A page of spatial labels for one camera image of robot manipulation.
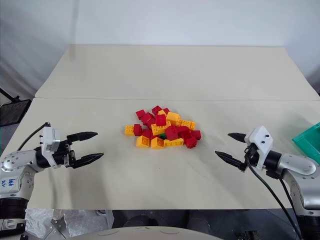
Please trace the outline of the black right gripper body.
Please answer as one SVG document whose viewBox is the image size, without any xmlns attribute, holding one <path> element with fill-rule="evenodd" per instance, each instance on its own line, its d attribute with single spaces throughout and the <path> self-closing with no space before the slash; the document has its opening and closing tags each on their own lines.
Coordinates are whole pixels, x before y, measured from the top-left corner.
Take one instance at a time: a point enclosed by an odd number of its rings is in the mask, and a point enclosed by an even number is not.
<svg viewBox="0 0 320 240">
<path fill-rule="evenodd" d="M 258 164 L 258 147 L 251 143 L 244 151 L 244 160 L 247 166 L 256 167 Z"/>
</svg>

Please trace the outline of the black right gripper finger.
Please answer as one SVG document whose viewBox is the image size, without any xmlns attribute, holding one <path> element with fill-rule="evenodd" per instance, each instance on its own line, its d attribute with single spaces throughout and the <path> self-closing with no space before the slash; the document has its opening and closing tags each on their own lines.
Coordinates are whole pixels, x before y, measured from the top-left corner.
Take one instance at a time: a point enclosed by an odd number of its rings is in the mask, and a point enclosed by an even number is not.
<svg viewBox="0 0 320 240">
<path fill-rule="evenodd" d="M 246 142 L 245 141 L 246 134 L 244 133 L 232 132 L 232 133 L 228 133 L 227 135 L 238 142 L 242 142 L 242 143 Z"/>
<path fill-rule="evenodd" d="M 221 158 L 225 163 L 227 163 L 233 167 L 236 167 L 237 169 L 239 169 L 242 172 L 244 172 L 247 169 L 246 163 L 241 162 L 240 160 L 233 158 L 233 156 L 230 154 L 227 154 L 227 153 L 221 152 L 221 151 L 215 151 L 215 154 L 219 158 Z"/>
</svg>

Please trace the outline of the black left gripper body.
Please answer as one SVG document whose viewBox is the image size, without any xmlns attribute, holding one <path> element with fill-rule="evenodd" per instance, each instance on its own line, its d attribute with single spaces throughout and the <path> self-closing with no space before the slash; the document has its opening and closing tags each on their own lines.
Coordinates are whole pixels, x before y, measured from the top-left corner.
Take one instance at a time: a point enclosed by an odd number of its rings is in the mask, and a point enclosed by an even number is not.
<svg viewBox="0 0 320 240">
<path fill-rule="evenodd" d="M 64 165 L 66 168 L 75 169 L 76 156 L 71 150 L 72 142 L 68 139 L 60 142 L 57 151 L 53 154 L 53 159 L 58 165 Z"/>
</svg>

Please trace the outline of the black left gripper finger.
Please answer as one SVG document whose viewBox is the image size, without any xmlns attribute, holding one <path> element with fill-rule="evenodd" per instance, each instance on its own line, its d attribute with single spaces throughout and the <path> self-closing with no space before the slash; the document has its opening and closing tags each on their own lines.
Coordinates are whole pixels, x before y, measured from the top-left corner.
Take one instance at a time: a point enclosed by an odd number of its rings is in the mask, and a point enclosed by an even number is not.
<svg viewBox="0 0 320 240">
<path fill-rule="evenodd" d="M 79 132 L 79 133 L 67 135 L 66 138 L 69 143 L 73 143 L 73 142 L 77 142 L 77 141 L 85 141 L 85 140 L 93 138 L 97 135 L 98 135 L 97 132 L 85 131 L 85 132 Z"/>
<path fill-rule="evenodd" d="M 104 155 L 104 153 L 93 153 L 93 154 L 83 156 L 73 163 L 73 167 L 80 168 L 80 167 L 89 165 L 89 164 L 95 162 L 96 160 L 100 159 L 103 155 Z"/>
</svg>

